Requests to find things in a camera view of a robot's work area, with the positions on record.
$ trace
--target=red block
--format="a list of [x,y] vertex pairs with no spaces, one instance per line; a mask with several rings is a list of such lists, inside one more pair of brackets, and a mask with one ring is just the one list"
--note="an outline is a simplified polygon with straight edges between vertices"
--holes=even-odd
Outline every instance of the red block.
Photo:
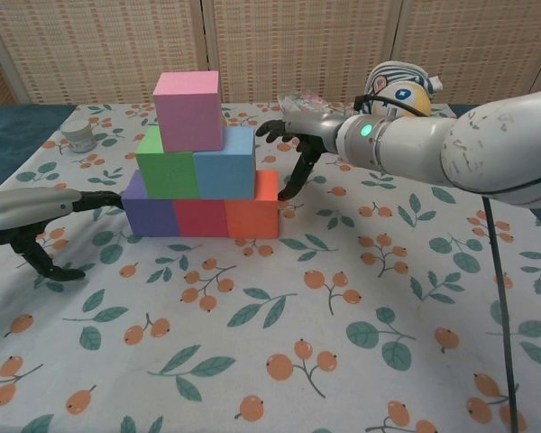
[[228,237],[223,200],[174,200],[183,237]]
[[229,237],[279,237],[279,172],[258,170],[255,188],[254,200],[225,201]]

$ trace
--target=jar lid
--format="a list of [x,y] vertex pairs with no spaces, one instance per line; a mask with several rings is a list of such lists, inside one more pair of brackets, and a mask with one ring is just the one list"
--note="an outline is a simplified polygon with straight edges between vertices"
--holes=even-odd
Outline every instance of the jar lid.
[[86,119],[70,120],[60,127],[60,131],[67,138],[79,137],[92,131],[90,123]]

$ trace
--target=purple block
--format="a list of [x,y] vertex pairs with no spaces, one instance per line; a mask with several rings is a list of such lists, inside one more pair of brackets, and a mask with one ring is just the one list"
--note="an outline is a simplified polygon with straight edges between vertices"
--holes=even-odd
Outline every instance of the purple block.
[[143,237],[180,236],[172,200],[148,198],[141,173],[137,170],[122,195],[124,211],[133,233]]
[[218,72],[163,72],[152,93],[165,152],[220,151]]

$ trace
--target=pink block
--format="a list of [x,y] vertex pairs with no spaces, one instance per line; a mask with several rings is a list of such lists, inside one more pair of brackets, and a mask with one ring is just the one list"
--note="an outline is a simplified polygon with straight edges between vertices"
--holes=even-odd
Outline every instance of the pink block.
[[152,95],[165,152],[223,149],[218,71],[163,72]]
[[223,200],[174,200],[174,211],[184,237],[228,237]]

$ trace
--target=green indicator light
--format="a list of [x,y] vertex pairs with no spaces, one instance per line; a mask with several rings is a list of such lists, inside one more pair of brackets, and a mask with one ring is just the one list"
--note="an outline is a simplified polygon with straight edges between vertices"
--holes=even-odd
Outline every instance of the green indicator light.
[[369,135],[372,131],[372,124],[366,124],[362,130],[361,130],[361,135],[363,137],[366,137],[367,135]]

